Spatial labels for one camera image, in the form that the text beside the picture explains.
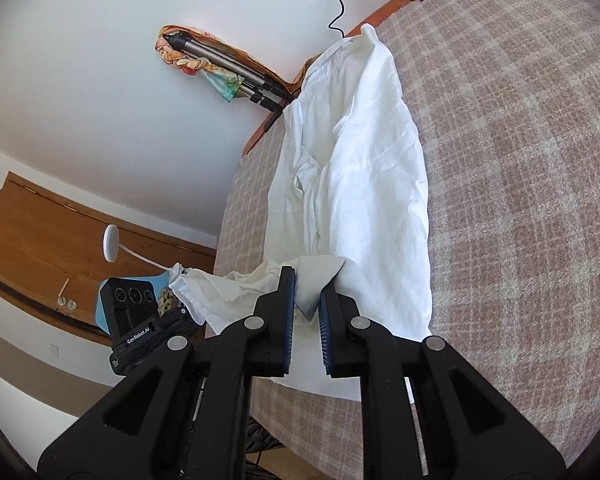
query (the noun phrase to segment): wooden panel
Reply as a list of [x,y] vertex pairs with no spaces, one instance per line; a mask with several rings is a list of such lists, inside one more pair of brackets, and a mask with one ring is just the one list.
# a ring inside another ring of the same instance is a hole
[[[0,281],[42,305],[95,324],[98,285],[112,276],[153,276],[161,271],[120,251],[110,264],[102,235],[111,222],[122,227],[121,243],[156,262],[177,262],[212,272],[215,251],[122,222],[44,191],[10,174],[0,190]],[[77,308],[59,306],[63,293]]]
[[69,334],[80,336],[81,338],[88,339],[89,341],[93,341],[94,343],[99,343],[104,346],[111,346],[111,338],[107,335],[98,335],[96,333],[81,330],[70,324],[59,321],[51,316],[48,316],[44,312],[41,312],[40,309],[33,308],[32,306],[29,306],[28,304],[17,300],[12,295],[7,294],[3,290],[0,290],[0,297],[11,303],[13,306],[17,306],[20,310],[26,312],[30,316],[33,316],[39,319],[40,321],[44,321],[45,323],[48,323],[51,326],[55,326],[60,330],[64,330]]
[[21,176],[16,175],[15,173],[9,172],[7,174],[6,180],[10,180],[12,182],[15,182],[16,184],[19,184],[22,187],[26,187],[27,189],[30,189],[30,190],[36,192],[38,195],[48,198],[49,200],[59,203],[60,205],[68,206],[72,209],[75,209],[76,211],[79,211],[82,214],[91,216],[91,217],[95,218],[96,220],[101,220],[104,223],[106,223],[107,225],[115,224],[118,227],[120,227],[121,229],[137,233],[137,234],[145,236],[147,238],[152,238],[153,240],[158,240],[159,242],[165,242],[167,244],[171,244],[174,246],[180,246],[180,247],[183,247],[190,251],[194,251],[196,253],[206,254],[208,256],[212,256],[214,259],[216,257],[215,249],[211,249],[209,247],[195,244],[193,242],[189,242],[186,240],[181,240],[180,238],[176,238],[176,237],[169,236],[169,235],[166,235],[163,233],[159,233],[157,231],[152,231],[151,229],[147,229],[145,227],[141,227],[139,225],[132,224],[131,222],[126,222],[124,220],[121,220],[120,218],[116,218],[115,216],[107,215],[106,213],[103,213],[102,211],[97,211],[96,209],[92,209],[92,208],[82,205],[78,202],[74,202],[73,200],[69,200],[68,198],[65,198],[64,196],[58,195],[54,192],[51,192],[48,189],[45,189],[44,187],[40,187],[37,184],[30,182],[26,178],[22,178]]

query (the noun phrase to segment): white wall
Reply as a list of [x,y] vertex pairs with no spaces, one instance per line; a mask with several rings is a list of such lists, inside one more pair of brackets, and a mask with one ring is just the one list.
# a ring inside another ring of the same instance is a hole
[[[345,31],[388,0],[344,0]],[[1,0],[0,150],[97,196],[209,235],[266,112],[226,104],[154,52],[190,24],[288,79],[339,39],[337,0]]]
[[76,420],[0,378],[0,429],[33,469],[45,448]]

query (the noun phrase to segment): bed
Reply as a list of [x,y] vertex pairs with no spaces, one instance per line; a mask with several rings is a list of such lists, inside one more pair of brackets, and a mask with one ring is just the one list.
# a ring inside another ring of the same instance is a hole
[[[397,7],[373,24],[424,149],[430,328],[571,463],[600,428],[600,0]],[[238,165],[216,274],[262,262],[283,134]],[[256,380],[251,413],[325,474],[362,478],[359,403]]]

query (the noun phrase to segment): wrinkled fabric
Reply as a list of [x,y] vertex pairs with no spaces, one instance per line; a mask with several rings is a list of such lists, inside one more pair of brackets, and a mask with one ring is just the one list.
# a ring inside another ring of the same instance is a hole
[[[345,266],[355,267],[353,262],[336,256],[300,256],[283,264],[268,260],[251,274],[231,272],[225,277],[188,269],[170,287],[196,323],[206,321],[219,334],[231,323],[250,316],[261,295],[278,289],[283,266],[293,267],[297,277],[291,364],[285,377],[271,380],[304,392],[360,400],[358,378],[332,379],[326,374],[319,320],[314,316],[320,292]],[[362,282],[364,278],[358,276],[358,283]]]
[[[284,111],[264,258],[332,254],[360,312],[394,335],[430,335],[427,175],[394,58],[370,25],[308,70]],[[370,291],[360,294],[362,278]]]
[[206,57],[198,58],[173,50],[163,37],[158,38],[155,49],[165,63],[172,64],[187,75],[202,73],[213,89],[228,103],[234,98],[245,97],[246,94],[240,90],[240,85],[244,81],[242,76],[214,65]]

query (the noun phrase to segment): camera lens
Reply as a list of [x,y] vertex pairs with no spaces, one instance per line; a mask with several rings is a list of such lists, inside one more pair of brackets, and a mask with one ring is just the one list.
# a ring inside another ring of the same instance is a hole
[[142,294],[136,288],[129,289],[129,299],[134,303],[140,303],[142,301]]

